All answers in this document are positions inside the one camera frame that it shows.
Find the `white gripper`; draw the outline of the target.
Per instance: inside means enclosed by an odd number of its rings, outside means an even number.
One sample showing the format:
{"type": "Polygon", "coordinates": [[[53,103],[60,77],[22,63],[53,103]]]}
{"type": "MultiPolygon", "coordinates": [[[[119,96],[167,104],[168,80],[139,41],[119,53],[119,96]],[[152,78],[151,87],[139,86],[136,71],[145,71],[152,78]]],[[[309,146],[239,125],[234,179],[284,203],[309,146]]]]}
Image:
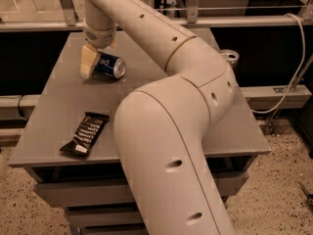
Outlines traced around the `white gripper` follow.
{"type": "Polygon", "coordinates": [[[97,29],[84,21],[83,32],[89,44],[84,45],[81,50],[80,74],[83,78],[89,78],[100,61],[100,53],[97,49],[116,47],[116,24],[109,23],[104,29],[97,29]]]}

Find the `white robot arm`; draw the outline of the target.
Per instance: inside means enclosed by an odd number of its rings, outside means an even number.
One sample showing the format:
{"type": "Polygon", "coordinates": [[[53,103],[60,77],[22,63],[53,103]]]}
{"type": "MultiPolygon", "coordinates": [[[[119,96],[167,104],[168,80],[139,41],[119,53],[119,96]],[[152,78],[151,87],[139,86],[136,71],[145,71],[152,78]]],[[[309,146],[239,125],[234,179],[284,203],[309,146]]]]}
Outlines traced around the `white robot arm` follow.
{"type": "Polygon", "coordinates": [[[140,0],[85,0],[86,36],[110,44],[118,24],[167,76],[119,104],[120,163],[149,235],[236,235],[204,157],[202,139],[233,104],[237,82],[204,40],[140,0]]]}

